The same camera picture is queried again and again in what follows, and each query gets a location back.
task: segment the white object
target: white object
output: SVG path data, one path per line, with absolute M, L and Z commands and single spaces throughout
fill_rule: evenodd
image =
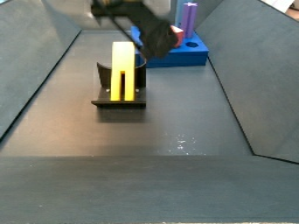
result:
M 263 0 L 267 4 L 269 4 L 272 7 L 275 7 L 279 11 L 285 12 L 287 9 L 289 8 L 291 4 L 297 0 Z

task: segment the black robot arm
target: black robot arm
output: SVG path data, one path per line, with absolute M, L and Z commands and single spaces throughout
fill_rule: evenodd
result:
M 117 29 L 134 43 L 146 60 L 152 57 L 162 58 L 173 48 L 177 37 L 170 24 L 150 12 L 142 0 L 92 0 L 90 13 L 96 18 L 109 17 Z M 132 40 L 114 17 L 128 17 L 132 24 L 138 28 L 142 46 Z

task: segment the black stand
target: black stand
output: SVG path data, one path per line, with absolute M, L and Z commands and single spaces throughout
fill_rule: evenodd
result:
M 145 108 L 145 63 L 134 68 L 134 100 L 124 101 L 124 76 L 121 77 L 120 101 L 110 101 L 110 68 L 97 63 L 97 74 L 100 80 L 100 90 L 97 100 L 90 103 L 100 108 L 108 109 L 144 109 Z

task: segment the blue base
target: blue base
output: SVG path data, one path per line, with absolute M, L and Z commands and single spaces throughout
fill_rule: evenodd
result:
M 138 39 L 140 31 L 134 26 L 130 27 L 130 35 L 136 43 L 141 44 L 141 41 Z M 196 46 L 186 46 L 188 43 L 194 43 Z M 205 66 L 208 52 L 209 49 L 202 44 L 197 34 L 193 33 L 192 38 L 185 38 L 181 42 L 181 46 L 173 48 L 162 59 L 152 58 L 149 61 L 146 61 L 145 67 Z

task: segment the yellow upright piece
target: yellow upright piece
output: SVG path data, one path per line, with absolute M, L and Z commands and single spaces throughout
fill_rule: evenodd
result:
M 112 45 L 112 74 L 110 101 L 120 101 L 121 75 L 125 76 L 125 101 L 134 100 L 134 56 L 132 42 L 113 42 Z

